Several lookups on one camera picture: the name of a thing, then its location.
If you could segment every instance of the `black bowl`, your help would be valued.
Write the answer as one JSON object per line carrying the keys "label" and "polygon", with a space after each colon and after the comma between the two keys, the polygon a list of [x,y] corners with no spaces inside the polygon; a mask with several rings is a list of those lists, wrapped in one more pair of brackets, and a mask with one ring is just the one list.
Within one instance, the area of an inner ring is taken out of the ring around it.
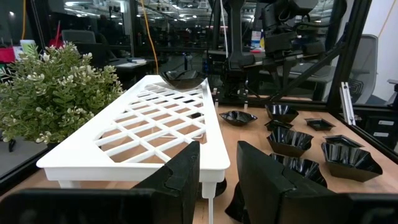
{"label": "black bowl", "polygon": [[206,79],[204,73],[195,70],[162,72],[160,76],[167,84],[179,90],[196,88]]}
{"label": "black bowl", "polygon": [[304,178],[310,179],[326,188],[328,187],[325,178],[322,176],[321,171],[319,170],[319,163],[308,159],[282,156],[274,153],[269,156],[284,166],[289,167],[291,170],[296,171]]}
{"label": "black bowl", "polygon": [[368,151],[325,142],[322,143],[322,151],[334,177],[365,182],[383,174],[381,166]]}
{"label": "black bowl", "polygon": [[292,122],[299,112],[286,105],[266,105],[268,117],[284,123]]}
{"label": "black bowl", "polygon": [[364,147],[360,143],[347,138],[344,135],[337,135],[337,136],[325,136],[323,137],[327,143],[334,144],[337,146],[347,146],[347,147]]}
{"label": "black bowl", "polygon": [[316,131],[330,131],[336,127],[324,119],[306,119],[307,125]]}
{"label": "black bowl", "polygon": [[267,137],[274,152],[286,156],[300,157],[311,148],[313,136],[285,128],[275,128]]}
{"label": "black bowl", "polygon": [[257,120],[257,117],[242,111],[229,111],[221,113],[220,116],[233,126],[245,126],[250,122]]}
{"label": "black bowl", "polygon": [[277,127],[286,128],[286,129],[290,129],[293,127],[293,125],[291,125],[291,124],[283,123],[283,122],[280,122],[277,120],[272,120],[272,121],[266,123],[264,126],[267,127],[268,131],[273,131]]}

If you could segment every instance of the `ceiling light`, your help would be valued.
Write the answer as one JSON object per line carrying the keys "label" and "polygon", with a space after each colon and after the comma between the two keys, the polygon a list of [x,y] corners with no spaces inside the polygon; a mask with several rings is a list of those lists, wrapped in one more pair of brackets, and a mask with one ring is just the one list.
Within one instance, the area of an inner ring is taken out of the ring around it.
{"label": "ceiling light", "polygon": [[83,11],[74,10],[74,9],[67,9],[67,8],[65,8],[65,10],[67,10],[67,11],[72,11],[72,12],[79,12],[79,13],[82,13],[82,14],[88,14],[88,15],[92,15],[92,16],[100,16],[100,15],[98,15],[98,14],[89,13],[89,12],[83,12]]}
{"label": "ceiling light", "polygon": [[177,5],[172,5],[174,8],[176,9],[181,9],[180,7],[178,7]]}

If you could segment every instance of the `potted plant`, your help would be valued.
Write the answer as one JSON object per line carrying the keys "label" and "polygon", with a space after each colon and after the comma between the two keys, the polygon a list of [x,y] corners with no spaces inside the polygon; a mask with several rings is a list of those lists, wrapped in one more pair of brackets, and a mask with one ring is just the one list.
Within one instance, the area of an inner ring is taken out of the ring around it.
{"label": "potted plant", "polygon": [[62,142],[123,91],[112,66],[90,66],[73,44],[46,48],[43,55],[20,54],[0,84],[0,129],[3,140],[22,136],[48,147]]}

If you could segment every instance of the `red object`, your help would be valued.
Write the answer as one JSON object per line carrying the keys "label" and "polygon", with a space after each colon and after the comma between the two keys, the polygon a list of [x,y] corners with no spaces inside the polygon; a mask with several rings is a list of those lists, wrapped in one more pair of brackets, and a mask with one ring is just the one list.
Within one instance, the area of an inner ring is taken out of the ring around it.
{"label": "red object", "polygon": [[55,38],[55,46],[58,46],[58,39],[60,38],[61,21],[58,21],[57,36]]}
{"label": "red object", "polygon": [[0,62],[11,63],[15,61],[14,49],[12,47],[0,48]]}

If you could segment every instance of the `white grid rack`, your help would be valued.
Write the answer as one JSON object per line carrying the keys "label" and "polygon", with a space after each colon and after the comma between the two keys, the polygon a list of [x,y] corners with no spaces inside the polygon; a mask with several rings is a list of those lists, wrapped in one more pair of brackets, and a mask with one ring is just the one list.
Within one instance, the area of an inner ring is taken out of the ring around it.
{"label": "white grid rack", "polygon": [[207,80],[180,91],[157,75],[144,77],[37,166],[61,187],[79,187],[80,180],[140,181],[178,153],[176,147],[195,140],[201,142],[202,196],[209,199],[213,223],[215,187],[224,179],[229,158]]}

